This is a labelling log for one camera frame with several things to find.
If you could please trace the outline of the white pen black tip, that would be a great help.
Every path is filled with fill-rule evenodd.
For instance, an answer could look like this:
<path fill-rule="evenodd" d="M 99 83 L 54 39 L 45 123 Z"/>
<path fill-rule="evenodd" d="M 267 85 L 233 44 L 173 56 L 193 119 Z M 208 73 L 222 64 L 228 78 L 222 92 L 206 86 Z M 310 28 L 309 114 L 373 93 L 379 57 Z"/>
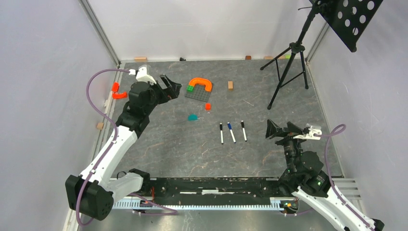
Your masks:
<path fill-rule="evenodd" d="M 244 141 L 247 142 L 248 139 L 247 139 L 247 135 L 246 135 L 246 131 L 245 131 L 245 123 L 244 123 L 243 120 L 241 121 L 241 127 L 242 127 L 242 133 L 243 133 Z"/>

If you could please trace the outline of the white pen blue tip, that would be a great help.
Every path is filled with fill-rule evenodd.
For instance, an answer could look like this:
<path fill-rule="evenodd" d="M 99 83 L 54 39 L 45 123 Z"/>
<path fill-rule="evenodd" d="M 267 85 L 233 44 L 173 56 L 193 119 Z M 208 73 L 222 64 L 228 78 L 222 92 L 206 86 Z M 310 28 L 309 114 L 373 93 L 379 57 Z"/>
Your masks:
<path fill-rule="evenodd" d="M 229 130 L 229 131 L 230 131 L 230 134 L 231 134 L 233 143 L 236 143 L 236 139 L 235 139 L 235 135 L 234 135 L 234 133 L 233 133 L 233 129 L 232 129 L 232 130 Z"/>

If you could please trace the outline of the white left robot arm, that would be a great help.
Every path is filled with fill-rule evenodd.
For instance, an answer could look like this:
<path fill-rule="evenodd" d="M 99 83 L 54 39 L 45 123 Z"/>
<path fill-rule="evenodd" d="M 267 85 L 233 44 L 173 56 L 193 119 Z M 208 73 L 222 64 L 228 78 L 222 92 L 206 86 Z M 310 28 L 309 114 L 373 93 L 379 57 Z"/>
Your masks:
<path fill-rule="evenodd" d="M 82 215 L 91 220 L 103 220 L 117 201 L 132 193 L 146 196 L 151 191 L 151 183 L 147 180 L 149 174 L 140 170 L 130 170 L 114 181 L 110 177 L 124 154 L 149 124 L 149 116 L 154 108 L 179 96 L 181 84 L 173 82 L 166 75 L 160 78 L 165 88 L 151 78 L 138 78 L 131 85 L 128 101 L 104 147 L 78 176 L 70 175 L 67 178 L 67 199 L 70 208 L 76 212 L 80 226 L 85 225 L 81 221 Z"/>

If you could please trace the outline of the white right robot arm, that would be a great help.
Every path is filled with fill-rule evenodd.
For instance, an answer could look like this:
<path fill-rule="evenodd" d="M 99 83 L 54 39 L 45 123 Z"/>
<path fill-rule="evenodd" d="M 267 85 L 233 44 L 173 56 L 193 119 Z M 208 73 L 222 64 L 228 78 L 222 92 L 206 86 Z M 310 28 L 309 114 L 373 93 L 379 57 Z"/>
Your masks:
<path fill-rule="evenodd" d="M 300 128 L 292 122 L 280 127 L 267 120 L 266 138 L 279 137 L 284 148 L 286 169 L 278 180 L 278 191 L 306 202 L 338 231 L 381 231 L 385 224 L 358 210 L 335 185 L 316 152 L 304 151 L 301 143 L 324 137 L 319 126 Z"/>

